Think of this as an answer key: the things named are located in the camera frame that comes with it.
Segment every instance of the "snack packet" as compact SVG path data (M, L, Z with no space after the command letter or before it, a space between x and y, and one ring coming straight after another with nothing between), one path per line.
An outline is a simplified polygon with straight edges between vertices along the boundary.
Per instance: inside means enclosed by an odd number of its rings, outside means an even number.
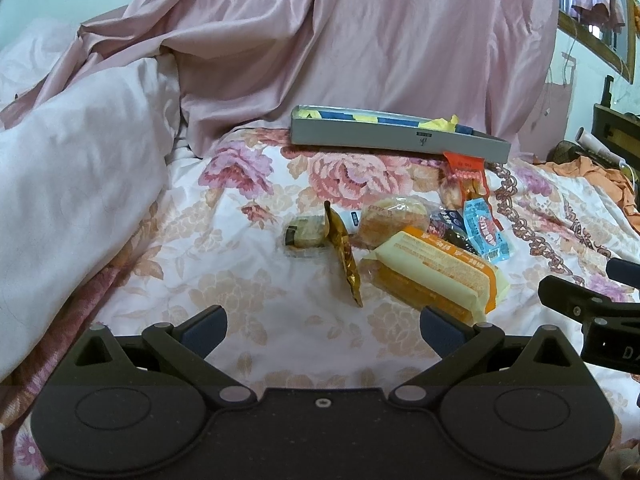
M465 219L463 219L457 211L440 208L438 211L432 213L428 232L460 249L464 249L478 256L478 251L476 251L476 248L471 244L466 234Z
M353 257L353 251L351 251L349 233L342 218L331 208L331 203L328 200L324 202L324 237L337 251L347 282L351 287L351 295L358 306L362 307L360 273Z
M346 211L339 215L348 234L356 234L360 225L360 211ZM294 218L285 229L284 245L291 253L325 247L324 215Z
M299 216L293 219L284 233L288 248L311 249L324 246L324 216Z
M495 225L503 231L500 222L494 218L494 212L489 204L489 186L484 172L484 158L451 152L445 152L444 156L449 161L450 174L440 186L439 194L442 203L447 209L459 210L464 207L467 200L482 198L486 200Z
M360 239L375 249L407 226L426 231L436 208L419 196L381 196L362 208Z
M468 239L480 256L492 264L509 259L509 243L495 225L484 199L467 200L463 216Z
M509 288L496 267L413 227L364 260L376 263L374 285L416 309L436 306L467 324L486 320Z

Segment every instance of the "floral bedsheet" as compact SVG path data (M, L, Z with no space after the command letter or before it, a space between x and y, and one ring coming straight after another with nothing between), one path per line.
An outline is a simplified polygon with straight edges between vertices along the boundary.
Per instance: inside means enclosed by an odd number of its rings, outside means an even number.
M114 334L132 335L222 304L228 335L208 360L258 395L268 386L388 391L438 361L420 338L417 311L368 283L364 308L357 308L331 251L292 258L282 236L295 216L321 214L324 200L352 209L368 192L383 192L437 202L440 160L298 151L287 130L257 129L228 134L211 160L179 158L169 170L170 184L136 234L78 291L14 374L24 387L0 410L0 424L9 428L2 432L7 478L33 479L44 470L28 408L94 310ZM491 322L514 335L556 324L580 348L580 326L538 301L538 282L549 273L615 301L638 301L637 291L604 271L612 256L640 262L640 237L606 194L520 160L495 166L487 177L494 212L515 249L500 264L511 290ZM640 384L629 374L590 369L616 413L612 449L635 446Z

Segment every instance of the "screw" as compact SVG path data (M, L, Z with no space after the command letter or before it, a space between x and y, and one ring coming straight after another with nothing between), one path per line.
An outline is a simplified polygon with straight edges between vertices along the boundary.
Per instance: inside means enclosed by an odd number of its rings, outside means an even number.
M328 408L332 402L330 399L316 399L316 406L318 408Z
M419 400L423 400L426 396L427 392L425 392L424 388L420 386L412 386L408 384L407 386L400 386L399 388L396 388L396 397L400 400L404 400L405 402L418 402Z
M245 386L227 386L219 395L225 402L245 402L251 397L251 390Z

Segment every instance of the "gray cardboard box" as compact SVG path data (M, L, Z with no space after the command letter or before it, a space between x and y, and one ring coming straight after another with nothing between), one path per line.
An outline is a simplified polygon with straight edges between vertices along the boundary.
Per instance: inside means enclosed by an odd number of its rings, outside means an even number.
M322 118L320 114L332 118ZM511 143L487 134L441 132L416 125L375 123L354 119L335 118L365 116L388 122L425 123L428 119L373 112L300 105L291 113L291 142L301 146L334 146L337 148L375 148L403 152L461 153L477 156L487 162L505 164L509 158Z

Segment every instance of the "window frame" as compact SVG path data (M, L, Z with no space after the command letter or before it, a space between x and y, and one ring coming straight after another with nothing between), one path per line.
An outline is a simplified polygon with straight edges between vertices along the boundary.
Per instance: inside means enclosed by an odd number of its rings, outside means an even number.
M559 9L558 28L565 34L575 38L601 60L606 62L616 72L622 75L631 84L634 82L636 72L636 20L634 17L634 0L626 0L626 33L627 47L626 59L620 58L606 43L581 26L564 10Z

